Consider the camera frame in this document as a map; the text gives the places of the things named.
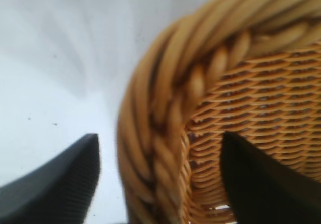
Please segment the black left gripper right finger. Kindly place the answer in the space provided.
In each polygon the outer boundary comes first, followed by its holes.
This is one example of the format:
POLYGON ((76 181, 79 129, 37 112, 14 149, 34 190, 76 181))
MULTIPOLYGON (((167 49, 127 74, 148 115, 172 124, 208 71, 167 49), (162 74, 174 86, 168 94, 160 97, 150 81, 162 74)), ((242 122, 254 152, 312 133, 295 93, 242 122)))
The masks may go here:
POLYGON ((320 183, 224 132, 220 171, 237 223, 320 223, 320 183))

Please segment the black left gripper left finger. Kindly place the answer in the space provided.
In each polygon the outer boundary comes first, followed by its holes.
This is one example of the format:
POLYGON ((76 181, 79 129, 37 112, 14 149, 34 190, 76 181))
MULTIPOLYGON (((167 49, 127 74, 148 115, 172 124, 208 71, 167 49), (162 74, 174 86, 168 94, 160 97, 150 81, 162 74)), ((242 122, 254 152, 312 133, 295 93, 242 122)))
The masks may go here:
POLYGON ((84 223, 100 169, 98 135, 85 134, 40 168, 1 187, 1 223, 84 223))

